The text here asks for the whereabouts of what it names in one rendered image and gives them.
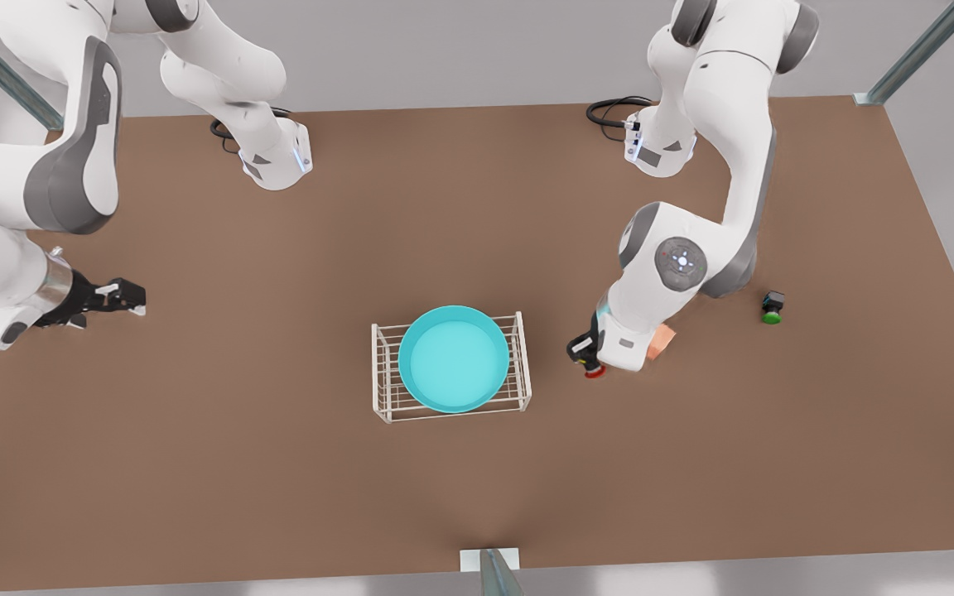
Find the orange block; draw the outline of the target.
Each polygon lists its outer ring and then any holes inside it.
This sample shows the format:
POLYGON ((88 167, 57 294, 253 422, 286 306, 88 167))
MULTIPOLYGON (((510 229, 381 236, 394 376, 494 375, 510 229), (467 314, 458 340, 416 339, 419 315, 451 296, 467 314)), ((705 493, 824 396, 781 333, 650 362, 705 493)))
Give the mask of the orange block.
POLYGON ((658 358, 658 356, 666 350, 675 336, 677 336, 677 332, 675 332, 673 328, 667 324, 660 324, 659 327, 655 329, 650 343, 648 343, 646 358, 650 359, 650 361, 658 358))

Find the cyan plate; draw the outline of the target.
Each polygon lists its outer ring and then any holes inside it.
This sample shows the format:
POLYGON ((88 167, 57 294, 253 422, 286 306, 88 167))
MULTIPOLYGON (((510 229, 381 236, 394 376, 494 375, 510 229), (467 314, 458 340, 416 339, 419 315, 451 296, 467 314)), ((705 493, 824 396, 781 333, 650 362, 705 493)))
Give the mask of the cyan plate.
POLYGON ((446 414, 477 410, 508 376, 506 335, 493 318, 464 305, 428 310, 402 336, 397 368, 424 407, 446 414))

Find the silver frame post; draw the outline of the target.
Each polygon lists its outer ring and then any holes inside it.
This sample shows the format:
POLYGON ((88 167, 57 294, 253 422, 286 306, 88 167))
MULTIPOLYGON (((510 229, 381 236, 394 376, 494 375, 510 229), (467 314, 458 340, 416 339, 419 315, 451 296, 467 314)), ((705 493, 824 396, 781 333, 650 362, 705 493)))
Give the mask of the silver frame post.
POLYGON ((10 95, 48 131, 63 129, 63 116, 0 56, 0 90, 10 95))
POLYGON ((883 106, 954 35, 954 0, 867 92, 853 94, 858 106, 883 106))
POLYGON ((479 573, 481 596, 525 596, 514 573, 520 569, 518 548, 461 550, 459 555, 460 572, 479 573))

